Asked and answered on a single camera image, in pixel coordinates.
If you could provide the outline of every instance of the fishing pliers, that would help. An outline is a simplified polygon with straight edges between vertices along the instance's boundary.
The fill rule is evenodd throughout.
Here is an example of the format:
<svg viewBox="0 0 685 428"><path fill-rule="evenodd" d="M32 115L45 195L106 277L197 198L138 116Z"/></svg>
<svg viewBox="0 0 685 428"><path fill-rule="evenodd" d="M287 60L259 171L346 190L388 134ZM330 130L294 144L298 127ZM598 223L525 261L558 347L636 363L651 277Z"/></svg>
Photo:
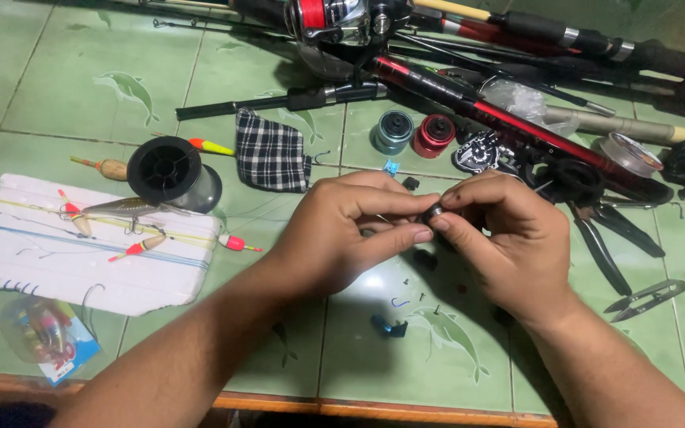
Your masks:
<svg viewBox="0 0 685 428"><path fill-rule="evenodd" d="M602 202L601 200L592 206L577 208L575 203L567 202L567 205L572 210L572 215L575 217L575 223L578 230L583 235L586 246L594 257L596 265L599 267L604 277L610 282L610 285L621 296L631 296L631 290L628 282L623 277L620 269L617 268L614 260L610 256L610 252L601 238L601 234L596 229L596 226L591 222L594 220L600 225L611 229L618 235L633 242L634 245L641 248L646 254L653 258L663 258L665 256L664 250L655 244L652 237L647 235L644 231L636 227L629 219L626 219L620 214L614 205Z"/></svg>
<svg viewBox="0 0 685 428"><path fill-rule="evenodd" d="M669 279L659 284L655 284L647 289L642 289L641 291L637 292L632 296L623 297L622 299L610 305L604 311L604 313L609 314L610 312L620 311L619 314L615 315L615 317L612 318L612 321L610 321L610 323L624 321L628 318L641 315L649 309L659 305L660 303L666 302L671 298L678 296L680 293L684 291L684 281L680 281L678 279ZM631 303L647 296L651 296L652 300L636 308L630 307Z"/></svg>

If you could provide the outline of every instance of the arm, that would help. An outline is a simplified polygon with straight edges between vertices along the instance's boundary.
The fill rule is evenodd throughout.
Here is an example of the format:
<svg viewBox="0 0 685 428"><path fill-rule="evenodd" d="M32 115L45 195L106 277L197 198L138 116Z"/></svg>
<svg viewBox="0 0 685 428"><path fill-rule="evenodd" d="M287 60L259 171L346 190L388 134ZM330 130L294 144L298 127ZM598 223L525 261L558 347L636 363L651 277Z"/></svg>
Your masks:
<svg viewBox="0 0 685 428"><path fill-rule="evenodd" d="M288 306L338 292L367 269L432 239L413 220L438 199L414 197L385 173L319 180L271 251L121 355L51 426L197 426ZM363 238L361 229L376 233Z"/></svg>
<svg viewBox="0 0 685 428"><path fill-rule="evenodd" d="M567 284L569 220L562 212L496 171L464 180L441 204L452 212L430 225L533 337L579 426L685 427L685 394Z"/></svg>

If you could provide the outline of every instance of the forearm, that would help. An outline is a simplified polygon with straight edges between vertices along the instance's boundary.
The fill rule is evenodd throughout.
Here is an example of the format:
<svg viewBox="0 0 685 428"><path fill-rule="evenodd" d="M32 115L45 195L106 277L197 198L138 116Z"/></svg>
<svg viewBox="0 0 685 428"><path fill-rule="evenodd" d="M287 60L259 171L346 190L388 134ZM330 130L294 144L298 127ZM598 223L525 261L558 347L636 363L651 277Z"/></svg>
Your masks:
<svg viewBox="0 0 685 428"><path fill-rule="evenodd" d="M526 329L578 426L685 427L685 394L615 329L577 302L555 325Z"/></svg>
<svg viewBox="0 0 685 428"><path fill-rule="evenodd" d="M196 426L287 300L260 261L119 357L52 426Z"/></svg>

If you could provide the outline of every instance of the hand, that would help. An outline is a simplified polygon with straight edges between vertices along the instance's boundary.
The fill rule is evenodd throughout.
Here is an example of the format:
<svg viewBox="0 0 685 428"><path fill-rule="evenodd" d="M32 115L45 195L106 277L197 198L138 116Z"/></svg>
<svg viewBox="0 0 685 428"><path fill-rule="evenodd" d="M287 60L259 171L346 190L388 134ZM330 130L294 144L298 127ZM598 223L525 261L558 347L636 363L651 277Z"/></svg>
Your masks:
<svg viewBox="0 0 685 428"><path fill-rule="evenodd" d="M485 294L520 322L555 321L578 302L567 284L569 220L519 180L487 170L449 189L441 205L446 212L429 224L467 258Z"/></svg>
<svg viewBox="0 0 685 428"><path fill-rule="evenodd" d="M367 269L430 241L432 230L414 220L439 199L415 197L379 171L318 180L264 259L291 279L294 297L334 294ZM375 234L364 238L362 230Z"/></svg>

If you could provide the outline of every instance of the black and white checkered cloth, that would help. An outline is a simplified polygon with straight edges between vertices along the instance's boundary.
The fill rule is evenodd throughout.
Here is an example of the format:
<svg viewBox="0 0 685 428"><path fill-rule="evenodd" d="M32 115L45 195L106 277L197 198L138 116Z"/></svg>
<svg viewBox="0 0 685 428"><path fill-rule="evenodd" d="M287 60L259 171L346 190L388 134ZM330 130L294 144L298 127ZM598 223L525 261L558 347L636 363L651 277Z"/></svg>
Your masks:
<svg viewBox="0 0 685 428"><path fill-rule="evenodd" d="M304 193L310 180L310 156L303 136L291 126L263 119L252 109L237 111L237 169L240 179L277 192Z"/></svg>

